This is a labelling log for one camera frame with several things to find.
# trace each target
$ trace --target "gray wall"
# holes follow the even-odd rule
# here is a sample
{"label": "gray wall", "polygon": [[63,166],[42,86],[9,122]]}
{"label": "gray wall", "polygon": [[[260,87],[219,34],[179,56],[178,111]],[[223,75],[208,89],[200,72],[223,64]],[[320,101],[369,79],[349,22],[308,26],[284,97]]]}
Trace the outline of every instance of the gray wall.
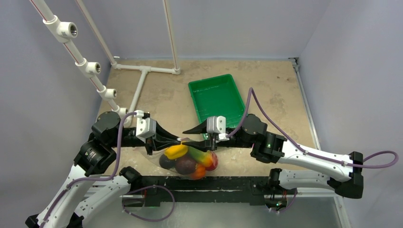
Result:
{"label": "gray wall", "polygon": [[[171,0],[185,58],[288,58],[301,54],[330,0]],[[172,57],[161,0],[85,0],[113,55]]]}
{"label": "gray wall", "polygon": [[[402,9],[402,1],[333,0],[303,51],[302,82],[324,150],[402,154]],[[345,200],[354,227],[403,227],[402,173],[403,159],[364,170],[363,198]]]}
{"label": "gray wall", "polygon": [[[73,1],[48,1],[78,27],[83,56],[109,63]],[[66,178],[100,98],[28,0],[0,7],[0,227],[24,227]]]}

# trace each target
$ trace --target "green tray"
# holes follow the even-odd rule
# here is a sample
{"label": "green tray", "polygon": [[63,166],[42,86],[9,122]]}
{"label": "green tray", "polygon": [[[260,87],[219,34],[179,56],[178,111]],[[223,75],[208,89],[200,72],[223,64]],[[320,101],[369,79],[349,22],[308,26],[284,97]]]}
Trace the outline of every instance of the green tray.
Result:
{"label": "green tray", "polygon": [[245,111],[245,104],[232,75],[190,82],[189,90],[200,123],[209,116],[222,115],[227,119],[227,127],[238,125]]}

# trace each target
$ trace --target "clear plastic bag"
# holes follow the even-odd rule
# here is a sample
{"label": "clear plastic bag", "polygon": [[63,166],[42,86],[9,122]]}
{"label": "clear plastic bag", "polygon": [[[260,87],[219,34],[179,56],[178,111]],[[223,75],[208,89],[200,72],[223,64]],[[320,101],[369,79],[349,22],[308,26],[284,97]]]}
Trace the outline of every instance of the clear plastic bag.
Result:
{"label": "clear plastic bag", "polygon": [[147,158],[161,168],[191,180],[201,179],[218,167],[218,158],[214,152],[203,152],[182,144],[168,147]]}

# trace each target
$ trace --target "beige table surface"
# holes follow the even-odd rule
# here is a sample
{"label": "beige table surface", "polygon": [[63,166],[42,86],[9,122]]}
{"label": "beige table surface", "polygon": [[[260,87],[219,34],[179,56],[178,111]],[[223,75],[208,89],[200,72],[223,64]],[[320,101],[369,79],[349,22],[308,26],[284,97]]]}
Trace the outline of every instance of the beige table surface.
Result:
{"label": "beige table surface", "polygon": [[[145,65],[172,68],[171,61],[124,60],[122,64]],[[204,78],[231,74],[244,102],[248,90],[253,87],[266,113],[298,143],[314,147],[309,122],[298,86],[296,74],[288,61],[226,61],[226,60],[186,60],[180,62],[180,75],[151,72],[146,76],[136,109],[150,112],[151,117],[172,134],[202,140],[201,136],[184,135],[182,131],[198,125],[198,119],[190,96],[188,83]],[[114,70],[110,72],[108,88],[117,90],[116,103],[129,108],[140,78],[140,71]],[[102,102],[99,113],[109,111]],[[251,100],[249,113],[266,121]],[[268,131],[279,133],[269,124]],[[214,176],[264,176],[272,168],[302,169],[288,164],[263,164],[251,158],[250,149],[225,148],[216,151],[218,168],[209,175]],[[119,170],[132,166],[142,175],[177,175],[150,162],[144,148],[123,148]],[[105,175],[110,175],[113,163]]]}

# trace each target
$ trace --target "cable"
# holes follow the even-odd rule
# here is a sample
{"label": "cable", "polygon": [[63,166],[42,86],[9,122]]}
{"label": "cable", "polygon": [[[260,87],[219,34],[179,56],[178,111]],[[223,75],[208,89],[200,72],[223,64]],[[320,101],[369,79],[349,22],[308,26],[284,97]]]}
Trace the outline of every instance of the cable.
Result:
{"label": "cable", "polygon": [[297,189],[295,189],[294,196],[293,196],[293,198],[292,198],[290,204],[287,203],[286,208],[284,208],[284,209],[281,210],[281,211],[277,211],[277,213],[284,213],[286,210],[288,210],[288,209],[291,207],[291,205],[294,203],[295,198],[297,197],[297,193],[298,193],[298,191],[297,191]]}
{"label": "cable", "polygon": [[147,221],[147,222],[161,222],[162,220],[167,219],[167,218],[173,213],[173,209],[175,209],[175,198],[173,197],[173,194],[172,194],[171,191],[169,191],[169,189],[167,189],[167,188],[164,187],[164,186],[153,185],[153,186],[147,186],[147,187],[144,187],[144,188],[140,188],[140,189],[137,189],[137,190],[128,192],[128,193],[126,193],[126,195],[134,194],[134,193],[136,193],[136,192],[143,191],[143,190],[145,190],[145,189],[150,189],[150,188],[160,188],[160,189],[164,189],[164,190],[167,191],[167,192],[169,193],[169,195],[171,196],[171,198],[172,198],[172,208],[171,208],[171,211],[170,211],[166,216],[164,216],[163,218],[159,218],[159,219],[143,218],[143,217],[141,217],[141,216],[138,216],[138,215],[133,214],[132,212],[128,211],[128,210],[126,209],[125,205],[123,204],[123,201],[122,201],[122,208],[123,208],[123,211],[124,211],[124,212],[126,212],[127,214],[129,214],[129,215],[131,215],[131,216],[133,216],[133,217],[136,217],[136,218],[138,218],[138,219],[141,219],[141,220],[144,220],[144,221]]}
{"label": "cable", "polygon": [[304,154],[307,154],[307,155],[310,155],[310,156],[312,156],[312,157],[319,158],[319,159],[322,159],[322,160],[326,160],[326,161],[329,161],[329,162],[338,163],[338,164],[341,164],[341,165],[347,165],[347,166],[358,167],[358,168],[367,168],[367,169],[381,169],[381,168],[391,167],[392,165],[396,164],[397,161],[399,160],[399,155],[398,155],[396,152],[393,152],[393,151],[380,151],[380,152],[371,154],[370,156],[366,157],[366,158],[363,160],[363,162],[365,162],[365,161],[367,161],[367,160],[369,160],[369,159],[371,159],[371,158],[373,158],[373,157],[375,157],[375,156],[378,156],[378,155],[381,155],[381,154],[386,154],[386,153],[390,153],[390,154],[393,154],[393,155],[394,155],[393,161],[391,161],[391,162],[388,163],[388,164],[382,164],[382,165],[360,165],[360,164],[353,164],[353,163],[347,163],[347,164],[345,164],[343,161],[339,161],[339,160],[336,160],[336,159],[331,159],[331,158],[327,158],[327,157],[324,157],[324,156],[321,156],[321,155],[317,155],[317,154],[311,153],[311,152],[309,152],[309,151],[303,149],[296,141],[294,141],[287,133],[285,133],[276,123],[274,123],[274,122],[272,121],[272,119],[270,119],[269,116],[267,116],[267,114],[266,114],[265,111],[263,110],[262,106],[260,105],[260,103],[259,103],[259,101],[258,101],[258,98],[256,97],[255,91],[253,90],[252,87],[249,88],[248,99],[247,99],[247,101],[246,101],[245,111],[243,112],[241,121],[239,122],[238,126],[237,126],[231,133],[229,133],[229,134],[227,135],[227,138],[230,138],[231,136],[233,136],[233,135],[241,128],[243,122],[245,121],[245,118],[246,118],[246,116],[247,116],[247,112],[248,112],[248,109],[249,109],[250,96],[251,96],[251,95],[253,95],[253,98],[255,99],[256,104],[258,105],[260,111],[261,111],[262,114],[266,117],[266,119],[267,119],[277,130],[279,130],[288,140],[290,140],[290,142],[291,142],[295,147],[297,147],[297,148],[298,148],[301,152],[303,152]]}
{"label": "cable", "polygon": [[128,118],[129,116],[136,115],[136,112],[131,112],[127,113],[121,120],[119,124],[119,130],[117,133],[117,147],[116,147],[116,164],[114,167],[114,170],[110,176],[107,178],[94,178],[94,177],[84,177],[84,178],[78,178],[76,180],[71,181],[68,185],[66,185],[66,189],[61,191],[59,195],[56,197],[56,199],[53,201],[53,203],[50,205],[49,210],[46,212],[45,216],[43,217],[43,222],[40,224],[39,228],[43,228],[52,213],[53,209],[57,205],[57,203],[60,201],[60,199],[65,195],[65,193],[71,189],[71,186],[73,186],[75,183],[80,182],[80,181],[110,181],[112,180],[116,173],[117,169],[119,168],[119,162],[120,162],[120,150],[122,147],[122,131],[123,131],[123,124],[125,122],[125,119]]}

